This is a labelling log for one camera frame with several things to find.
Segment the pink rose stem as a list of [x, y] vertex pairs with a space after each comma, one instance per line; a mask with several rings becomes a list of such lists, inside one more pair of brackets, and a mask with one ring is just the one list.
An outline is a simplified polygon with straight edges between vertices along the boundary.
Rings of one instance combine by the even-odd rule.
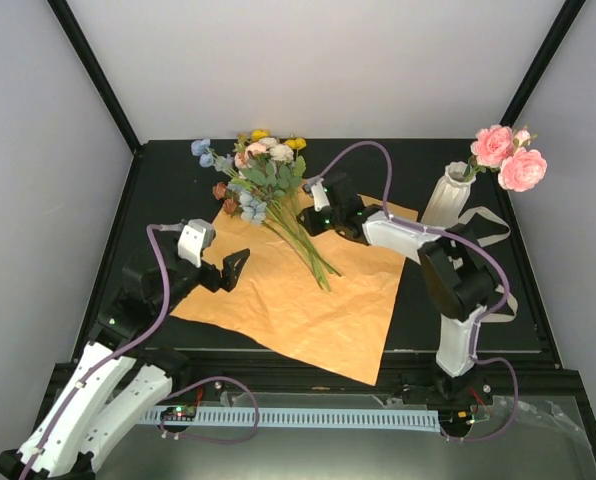
[[548, 167], [542, 153], [531, 147], [535, 138], [527, 128], [513, 130], [495, 124], [480, 129], [470, 145], [463, 180], [469, 182], [479, 173], [490, 171], [497, 175], [503, 190], [531, 190], [544, 179]]

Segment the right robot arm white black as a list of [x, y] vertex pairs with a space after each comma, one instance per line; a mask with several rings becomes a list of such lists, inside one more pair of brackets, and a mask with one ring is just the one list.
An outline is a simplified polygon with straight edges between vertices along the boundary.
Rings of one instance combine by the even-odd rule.
[[441, 315], [436, 363], [442, 371], [433, 377], [432, 388], [439, 400], [457, 402], [469, 390], [465, 374], [475, 365], [479, 316], [499, 284], [493, 268], [474, 250], [476, 236], [462, 223], [432, 227], [387, 214], [379, 205], [366, 205], [345, 174], [309, 179], [304, 191], [313, 205], [297, 220], [310, 236], [334, 231], [420, 265], [428, 295]]

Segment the cream ribbon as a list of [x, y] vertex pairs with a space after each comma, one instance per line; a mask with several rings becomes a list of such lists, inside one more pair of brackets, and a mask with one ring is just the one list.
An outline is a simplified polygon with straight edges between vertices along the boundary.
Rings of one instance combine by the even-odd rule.
[[[489, 210], [488, 208], [486, 208], [484, 206], [478, 206], [478, 207], [474, 207], [474, 208], [465, 210], [458, 217], [458, 222], [461, 224], [467, 225], [476, 216], [481, 217], [483, 220], [485, 220], [489, 223], [492, 223], [497, 226], [501, 226], [504, 229], [504, 231], [499, 234], [491, 234], [491, 235], [485, 235], [485, 236], [479, 235], [477, 237], [477, 241], [478, 241], [478, 244], [480, 247], [484, 248], [484, 247], [488, 247], [491, 245], [495, 245], [497, 243], [502, 242], [503, 240], [506, 240], [510, 236], [511, 229], [509, 227], [509, 224], [505, 220], [500, 218], [498, 215], [496, 215], [494, 212], [492, 212], [491, 210]], [[498, 310], [496, 313], [487, 315], [484, 318], [484, 322], [485, 323], [499, 323], [499, 324], [512, 322], [516, 318], [516, 315], [517, 315], [518, 301], [517, 301], [516, 297], [511, 292], [509, 292], [508, 296], [506, 297], [505, 307], [509, 308], [509, 310], [510, 310], [509, 313], [503, 313], [502, 310]]]

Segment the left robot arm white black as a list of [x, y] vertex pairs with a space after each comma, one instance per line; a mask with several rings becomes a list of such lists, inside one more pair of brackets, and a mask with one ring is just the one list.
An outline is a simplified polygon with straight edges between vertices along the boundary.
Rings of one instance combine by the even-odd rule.
[[186, 356], [171, 347], [147, 352], [145, 341], [193, 289], [229, 292], [249, 259], [236, 251], [215, 266], [203, 260], [212, 230], [147, 231], [122, 268], [121, 284], [100, 309], [80, 360], [32, 435], [0, 453], [6, 479], [93, 479], [141, 416], [192, 388]]

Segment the orange wrapping paper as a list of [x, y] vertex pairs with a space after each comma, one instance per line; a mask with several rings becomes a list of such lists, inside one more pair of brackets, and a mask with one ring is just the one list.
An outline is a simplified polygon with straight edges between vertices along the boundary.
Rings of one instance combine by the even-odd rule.
[[347, 241], [332, 231], [313, 238], [337, 269], [322, 289], [296, 252], [267, 228], [219, 212], [210, 263], [249, 249], [231, 292], [193, 290], [173, 310], [188, 323], [243, 334], [288, 358], [367, 385], [377, 382], [406, 259], [382, 247]]

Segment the artificial flower bunch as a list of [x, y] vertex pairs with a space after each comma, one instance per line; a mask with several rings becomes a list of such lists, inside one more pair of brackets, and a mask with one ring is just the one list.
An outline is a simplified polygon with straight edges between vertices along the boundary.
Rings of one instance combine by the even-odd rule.
[[202, 167], [212, 167], [229, 178], [213, 187], [222, 209], [231, 217], [273, 232], [298, 255], [318, 287], [329, 291], [329, 277], [340, 272], [318, 252], [297, 219], [306, 146], [302, 137], [280, 140], [257, 129], [238, 135], [231, 154], [217, 153], [209, 139], [192, 141], [190, 150]]

